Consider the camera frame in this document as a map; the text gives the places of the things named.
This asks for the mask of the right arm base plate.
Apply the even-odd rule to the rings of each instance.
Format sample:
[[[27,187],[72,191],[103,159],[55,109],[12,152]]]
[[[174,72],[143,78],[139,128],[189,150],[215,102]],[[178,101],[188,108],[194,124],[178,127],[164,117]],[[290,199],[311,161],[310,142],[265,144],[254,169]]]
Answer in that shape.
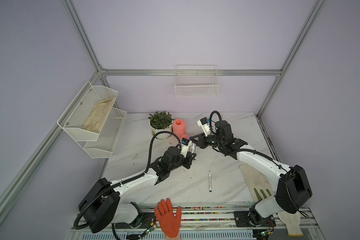
[[[269,216],[262,218],[254,212],[250,211],[235,211],[234,220],[238,228],[243,227],[274,227],[274,217]]]

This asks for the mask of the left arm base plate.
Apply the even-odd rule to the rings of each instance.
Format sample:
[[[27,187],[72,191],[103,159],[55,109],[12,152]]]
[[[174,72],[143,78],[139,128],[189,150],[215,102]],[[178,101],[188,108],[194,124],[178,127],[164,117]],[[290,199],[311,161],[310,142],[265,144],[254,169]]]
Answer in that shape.
[[[151,226],[153,222],[157,220],[155,214],[152,212],[140,213],[138,216],[130,223],[116,223],[115,228],[118,229],[147,229]]]

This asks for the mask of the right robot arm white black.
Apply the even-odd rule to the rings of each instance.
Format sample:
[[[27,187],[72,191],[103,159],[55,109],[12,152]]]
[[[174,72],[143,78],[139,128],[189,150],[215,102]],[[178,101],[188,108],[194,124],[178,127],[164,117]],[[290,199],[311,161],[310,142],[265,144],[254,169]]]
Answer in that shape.
[[[197,124],[203,133],[190,139],[199,148],[213,147],[224,156],[253,167],[277,185],[274,196],[259,200],[251,206],[249,219],[252,226],[260,226],[269,216],[283,211],[295,214],[312,197],[308,177],[301,166],[282,164],[253,149],[247,142],[234,137],[227,121],[216,122],[214,131],[207,118],[200,119]]]

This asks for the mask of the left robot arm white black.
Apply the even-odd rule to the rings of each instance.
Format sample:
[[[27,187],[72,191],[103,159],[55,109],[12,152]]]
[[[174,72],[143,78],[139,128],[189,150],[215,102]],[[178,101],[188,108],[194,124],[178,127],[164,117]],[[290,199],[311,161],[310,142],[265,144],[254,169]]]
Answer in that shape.
[[[163,182],[177,168],[190,169],[196,156],[195,148],[185,152],[177,147],[169,147],[162,157],[150,164],[147,172],[126,180],[98,180],[79,204],[73,229],[89,227],[92,233],[98,233],[110,224],[139,227],[144,212],[137,203],[129,201],[128,196]]]

